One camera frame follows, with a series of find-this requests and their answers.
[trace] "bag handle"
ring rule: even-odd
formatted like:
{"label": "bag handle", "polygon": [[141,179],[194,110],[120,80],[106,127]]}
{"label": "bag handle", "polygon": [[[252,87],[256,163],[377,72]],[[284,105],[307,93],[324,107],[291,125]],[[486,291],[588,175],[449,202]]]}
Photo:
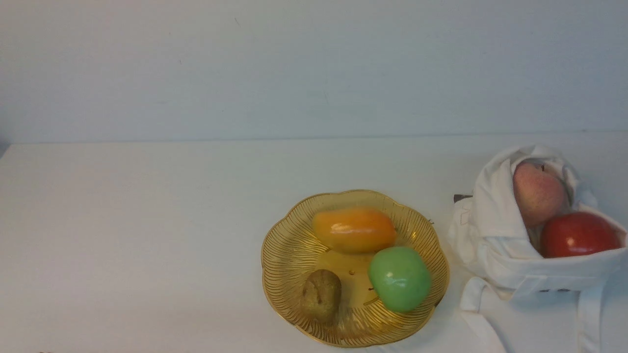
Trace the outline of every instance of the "bag handle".
{"label": "bag handle", "polygon": [[[577,346],[578,353],[600,353],[600,314],[602,309],[602,292],[605,281],[580,292],[578,297],[577,315]],[[503,300],[512,295],[493,287],[480,277],[471,278],[462,291],[460,315],[480,339],[484,350],[488,353],[506,353],[497,332],[480,313],[480,304],[484,289],[488,288]]]}

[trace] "peach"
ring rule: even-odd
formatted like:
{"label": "peach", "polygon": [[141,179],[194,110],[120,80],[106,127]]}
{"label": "peach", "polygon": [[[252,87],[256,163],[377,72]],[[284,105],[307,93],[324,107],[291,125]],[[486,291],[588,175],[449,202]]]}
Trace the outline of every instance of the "peach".
{"label": "peach", "polygon": [[565,188],[543,165],[520,163],[512,178],[514,198],[526,227],[536,227],[557,215],[566,195]]}

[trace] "golden fruit bowl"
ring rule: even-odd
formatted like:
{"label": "golden fruit bowl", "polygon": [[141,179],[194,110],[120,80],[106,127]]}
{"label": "golden fruit bowl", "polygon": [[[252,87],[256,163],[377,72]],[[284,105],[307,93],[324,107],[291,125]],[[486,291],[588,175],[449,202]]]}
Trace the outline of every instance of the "golden fruit bowl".
{"label": "golden fruit bowl", "polygon": [[[398,234],[396,245],[418,251],[430,270],[430,293],[413,311],[394,313],[384,308],[367,274],[372,254],[336,253],[314,236],[311,221],[317,212],[358,205],[387,214]],[[335,325],[320,324],[300,311],[303,285],[311,272],[321,268],[334,272],[342,283]],[[262,269],[266,298],[281,317],[315,340],[345,348],[387,344],[413,335],[430,319],[449,284],[449,265],[430,222],[370,190],[323,193],[298,203],[268,232],[262,245]]]}

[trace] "white table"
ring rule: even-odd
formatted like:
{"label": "white table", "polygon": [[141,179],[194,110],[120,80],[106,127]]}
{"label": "white table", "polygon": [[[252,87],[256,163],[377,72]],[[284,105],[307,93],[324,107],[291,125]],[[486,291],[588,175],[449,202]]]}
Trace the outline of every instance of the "white table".
{"label": "white table", "polygon": [[[435,222],[447,295],[416,335],[366,352],[480,352],[457,313],[470,276],[444,234],[452,195],[513,144],[561,148],[628,224],[628,133],[13,145],[0,159],[0,346],[11,353],[336,352],[268,305],[260,249],[301,199],[380,191]],[[575,352],[574,293],[482,311],[511,353]],[[606,290],[603,352],[628,348],[628,276]]]}

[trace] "cloth bag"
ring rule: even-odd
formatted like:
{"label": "cloth bag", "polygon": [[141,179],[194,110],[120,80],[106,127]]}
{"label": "cloth bag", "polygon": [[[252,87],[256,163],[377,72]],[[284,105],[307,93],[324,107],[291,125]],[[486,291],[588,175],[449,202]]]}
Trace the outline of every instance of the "cloth bag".
{"label": "cloth bag", "polygon": [[[512,176],[523,161],[543,163],[546,171],[563,181],[571,210],[603,217],[616,231],[622,248],[569,258],[541,257],[533,246],[539,230],[526,229],[514,198]],[[523,299],[539,291],[579,291],[578,351],[600,353],[602,290],[607,278],[620,266],[627,232],[597,210],[590,189],[561,153],[540,145],[506,149],[484,166],[473,195],[455,201],[448,241],[476,275],[463,290],[461,315],[486,351],[506,351],[495,330],[479,313],[482,293],[488,288],[504,301]]]}

